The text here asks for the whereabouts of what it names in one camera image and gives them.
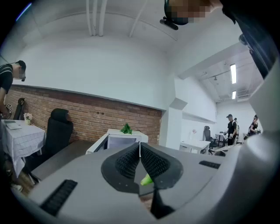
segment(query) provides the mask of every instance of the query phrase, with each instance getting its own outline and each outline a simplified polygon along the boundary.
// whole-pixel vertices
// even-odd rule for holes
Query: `ceiling light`
[[[232,84],[236,83],[236,65],[231,65],[231,80]]]
[[[234,100],[235,97],[236,97],[236,91],[233,91],[233,92],[232,92],[232,99]]]
[[[31,6],[32,3],[29,3],[27,7],[24,8],[24,10],[20,13],[20,15],[17,17],[16,21],[23,15],[23,13]]]

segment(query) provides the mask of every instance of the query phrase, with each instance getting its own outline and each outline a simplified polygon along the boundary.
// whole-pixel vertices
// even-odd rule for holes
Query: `black t-shirt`
[[[255,130],[256,128],[258,128],[258,124],[255,124],[255,122],[252,122],[252,124],[250,125],[250,135],[255,134],[255,132],[251,131],[251,126],[253,125],[253,130]]]
[[[4,88],[9,92],[13,83],[13,67],[10,64],[0,66],[0,88]]]
[[[229,135],[230,135],[230,134],[233,134],[233,132],[234,132],[235,129],[236,129],[236,123],[235,123],[235,121],[230,121],[230,122],[228,123],[228,125],[227,125],[227,128],[228,128],[228,134],[229,134]]]

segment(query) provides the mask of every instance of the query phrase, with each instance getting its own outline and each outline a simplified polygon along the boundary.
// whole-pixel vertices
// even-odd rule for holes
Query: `checkered tablecloth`
[[[22,120],[15,120],[21,129],[10,130],[4,121],[1,120],[3,149],[11,156],[18,177],[25,166],[21,158],[30,156],[43,147],[46,132],[34,125],[27,125]]]

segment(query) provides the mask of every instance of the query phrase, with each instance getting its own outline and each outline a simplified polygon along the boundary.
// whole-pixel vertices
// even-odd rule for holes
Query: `white ceiling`
[[[98,13],[102,0],[98,0]],[[145,0],[108,0],[104,35],[110,32],[128,35]],[[90,14],[93,1],[90,0]],[[87,32],[86,0],[38,0],[16,22],[9,36],[25,47],[48,35],[83,30]],[[160,24],[165,16],[163,0],[149,0],[133,37],[167,52],[177,41],[178,32]]]
[[[235,84],[231,83],[231,64],[236,64],[237,83]],[[200,71],[197,78],[215,102],[232,100],[233,91],[237,92],[236,99],[248,98],[263,82],[249,51],[239,53]]]

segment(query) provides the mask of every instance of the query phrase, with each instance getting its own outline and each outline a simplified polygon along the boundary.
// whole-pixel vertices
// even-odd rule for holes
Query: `white flower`
[[[28,119],[28,120],[32,120],[32,114],[31,114],[31,113],[24,113],[23,116],[24,116],[24,119],[25,119],[25,120],[27,120],[27,119]]]

